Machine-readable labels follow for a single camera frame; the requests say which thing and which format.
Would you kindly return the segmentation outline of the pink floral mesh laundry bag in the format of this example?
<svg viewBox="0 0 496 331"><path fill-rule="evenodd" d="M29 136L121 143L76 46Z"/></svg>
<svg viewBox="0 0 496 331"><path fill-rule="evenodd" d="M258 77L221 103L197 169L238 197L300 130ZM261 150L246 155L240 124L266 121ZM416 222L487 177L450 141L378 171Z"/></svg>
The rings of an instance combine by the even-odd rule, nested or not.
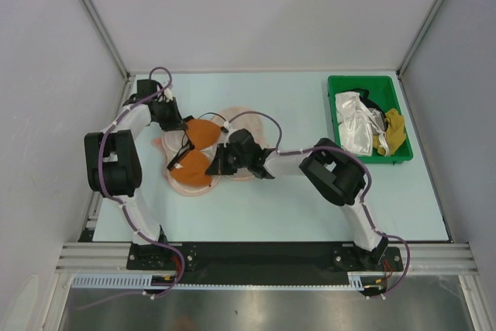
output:
<svg viewBox="0 0 496 331"><path fill-rule="evenodd" d="M153 145L164 156L162 173L180 195L197 197L223 178L248 181L250 168L268 148L262 118L242 106L184 119L185 129L164 132Z"/></svg>

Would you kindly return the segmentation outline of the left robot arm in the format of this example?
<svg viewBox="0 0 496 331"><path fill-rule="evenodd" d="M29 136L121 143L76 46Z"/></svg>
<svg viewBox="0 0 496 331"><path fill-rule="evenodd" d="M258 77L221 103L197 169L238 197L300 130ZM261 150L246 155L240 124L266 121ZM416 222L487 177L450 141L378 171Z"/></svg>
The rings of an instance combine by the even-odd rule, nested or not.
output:
<svg viewBox="0 0 496 331"><path fill-rule="evenodd" d="M135 140L151 123L162 129L182 130L172 82L162 85L151 78L137 82L136 93L124 103L112 123L101 132L84 137L88 184L92 191L110 201L122 213L132 231L132 243L145 246L144 259L161 269L170 263L171 254L179 254L164 234L141 191L143 169Z"/></svg>

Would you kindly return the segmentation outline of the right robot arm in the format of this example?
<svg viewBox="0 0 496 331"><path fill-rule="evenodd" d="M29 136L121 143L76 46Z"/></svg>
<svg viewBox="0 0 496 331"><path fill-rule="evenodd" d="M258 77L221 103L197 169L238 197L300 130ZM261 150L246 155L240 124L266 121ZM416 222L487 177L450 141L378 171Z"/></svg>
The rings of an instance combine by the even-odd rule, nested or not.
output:
<svg viewBox="0 0 496 331"><path fill-rule="evenodd" d="M330 139L321 138L310 148L280 151L261 147L248 130L239 129L216 147L205 173L232 176L239 170L248 170L259 179L306 177L327 202L341 208L353 231L359 264L375 270L385 261L388 238L375 225L365 203L370 172Z"/></svg>

